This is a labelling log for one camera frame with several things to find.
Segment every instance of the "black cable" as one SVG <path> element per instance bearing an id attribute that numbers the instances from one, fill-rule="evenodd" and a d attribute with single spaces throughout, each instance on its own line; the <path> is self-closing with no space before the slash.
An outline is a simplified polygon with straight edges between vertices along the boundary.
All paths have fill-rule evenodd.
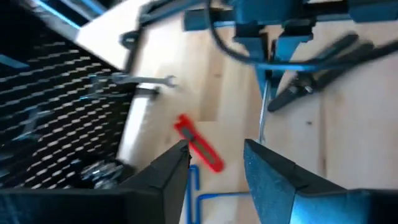
<path id="1" fill-rule="evenodd" d="M 375 49 L 372 53 L 370 53 L 366 58 L 356 59 L 356 60 L 329 60 L 327 62 L 267 62 L 263 60 L 259 60 L 258 58 L 247 57 L 239 52 L 236 52 L 229 47 L 227 47 L 224 42 L 221 40 L 220 36 L 217 34 L 217 31 L 214 27 L 213 20 L 211 18 L 211 0 L 205 1 L 205 19 L 207 26 L 209 27 L 211 37 L 215 41 L 217 47 L 229 55 L 243 63 L 254 64 L 257 68 L 261 68 L 264 70 L 296 70 L 296 71 L 319 71 L 319 70 L 329 70 L 329 69 L 337 69 L 337 68 L 345 68 L 352 67 L 360 63 L 368 62 L 377 58 L 381 58 L 383 56 L 389 55 L 398 51 L 398 40 L 394 40 L 378 49 Z"/>

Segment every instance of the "red box cutter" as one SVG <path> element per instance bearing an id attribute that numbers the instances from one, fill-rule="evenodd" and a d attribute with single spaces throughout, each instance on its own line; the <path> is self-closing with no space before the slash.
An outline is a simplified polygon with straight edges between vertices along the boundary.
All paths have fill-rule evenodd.
<path id="1" fill-rule="evenodd" d="M 193 122 L 187 115 L 178 116 L 178 121 L 174 128 L 181 137 L 189 141 L 189 146 L 202 158 L 214 172 L 221 172 L 224 169 L 224 162 L 220 159 L 217 152 L 203 139 L 196 131 Z"/>

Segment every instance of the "mesh basket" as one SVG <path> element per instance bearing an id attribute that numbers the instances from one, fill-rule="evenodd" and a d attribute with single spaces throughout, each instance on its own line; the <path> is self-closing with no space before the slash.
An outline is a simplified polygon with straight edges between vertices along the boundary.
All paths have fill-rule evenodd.
<path id="1" fill-rule="evenodd" d="M 0 183 L 73 186 L 71 161 L 115 157 L 136 86 L 115 85 L 118 70 L 7 1 L 0 30 Z"/>

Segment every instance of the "wooden table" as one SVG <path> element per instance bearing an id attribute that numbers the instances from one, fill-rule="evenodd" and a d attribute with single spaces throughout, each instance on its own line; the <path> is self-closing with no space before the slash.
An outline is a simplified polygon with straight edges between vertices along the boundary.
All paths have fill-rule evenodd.
<path id="1" fill-rule="evenodd" d="M 128 0 L 83 27 L 77 41 L 118 68 L 127 51 L 118 44 L 123 32 L 136 26 L 138 7 L 147 0 Z M 314 28 L 315 39 L 301 45 L 294 59 L 308 59 L 347 30 L 375 44 L 398 38 L 397 24 L 354 25 L 328 22 Z M 269 27 L 272 37 L 280 28 Z M 233 30 L 220 29 L 232 43 Z M 266 123 L 266 146 L 304 168 L 344 187 L 398 188 L 398 56 L 365 65 L 347 74 L 320 95 L 306 97 Z M 120 159 L 144 168 L 179 140 L 175 118 L 188 114 L 224 159 L 226 167 L 213 174 L 201 168 L 201 191 L 248 189 L 243 169 L 243 141 L 257 138 L 261 96 L 254 70 L 224 56 L 208 31 L 183 32 L 181 15 L 151 27 L 132 70 L 134 75 L 175 75 L 178 88 L 162 87 L 155 102 L 136 99 L 121 144 Z M 292 76 L 287 73 L 283 83 Z M 185 223 L 183 210 L 181 223 Z M 225 198 L 204 203 L 204 223 L 258 223 L 251 198 Z"/>

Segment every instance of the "black mesh grid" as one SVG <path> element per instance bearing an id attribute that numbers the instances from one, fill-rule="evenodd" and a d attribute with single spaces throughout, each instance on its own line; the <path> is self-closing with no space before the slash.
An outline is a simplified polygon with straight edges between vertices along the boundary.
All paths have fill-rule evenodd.
<path id="1" fill-rule="evenodd" d="M 27 18 L 33 19 L 0 21 L 31 31 L 24 50 L 13 50 L 10 44 L 21 45 L 10 39 L 0 42 L 0 54 L 29 65 L 15 69 L 0 63 L 0 183 L 65 188 L 73 185 L 72 160 L 87 152 L 116 155 L 136 86 L 122 90 L 104 79 L 100 97 L 80 99 L 92 90 L 90 75 L 108 77 L 118 70 Z M 125 96 L 111 97 L 120 92 Z M 29 117 L 36 112 L 47 115 L 35 119 L 28 134 Z"/>

